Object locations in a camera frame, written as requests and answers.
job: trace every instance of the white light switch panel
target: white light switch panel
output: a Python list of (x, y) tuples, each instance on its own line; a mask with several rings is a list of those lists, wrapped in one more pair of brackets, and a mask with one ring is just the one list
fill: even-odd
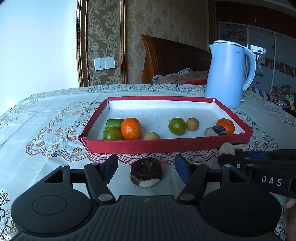
[(94, 58), (94, 70), (101, 70), (101, 58)]
[(101, 58), (100, 64), (101, 64), (101, 69), (106, 69), (105, 68), (105, 58)]
[(105, 58), (105, 69), (115, 68), (115, 58), (114, 57), (106, 57)]

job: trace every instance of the orange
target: orange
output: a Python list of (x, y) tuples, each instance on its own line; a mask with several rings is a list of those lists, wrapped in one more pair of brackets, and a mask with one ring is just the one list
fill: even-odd
[(227, 135), (232, 135), (234, 133), (234, 124), (231, 120), (222, 118), (217, 121), (216, 126), (221, 125), (225, 128)]
[(125, 140), (139, 140), (142, 136), (141, 124), (136, 118), (125, 119), (120, 130)]

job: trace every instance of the dark brown puck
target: dark brown puck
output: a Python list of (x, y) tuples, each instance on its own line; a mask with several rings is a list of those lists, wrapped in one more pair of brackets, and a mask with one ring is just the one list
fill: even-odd
[(161, 165), (153, 157), (139, 159), (131, 165), (131, 181), (141, 188), (155, 185), (162, 176)]

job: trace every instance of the wooden headboard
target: wooden headboard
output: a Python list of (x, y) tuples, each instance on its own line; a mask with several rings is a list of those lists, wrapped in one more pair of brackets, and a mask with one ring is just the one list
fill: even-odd
[(186, 44), (142, 35), (146, 49), (142, 83), (153, 83), (156, 75), (169, 75), (183, 69), (208, 71), (209, 52)]

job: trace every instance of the floral wallpaper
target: floral wallpaper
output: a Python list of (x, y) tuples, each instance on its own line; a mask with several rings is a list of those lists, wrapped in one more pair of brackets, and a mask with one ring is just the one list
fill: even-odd
[[(89, 0), (88, 60), (91, 85), (120, 84), (119, 12), (117, 0)], [(94, 70), (94, 58), (115, 57), (115, 68)]]
[(207, 49), (207, 1), (126, 1), (129, 83), (142, 81), (146, 55), (142, 34)]

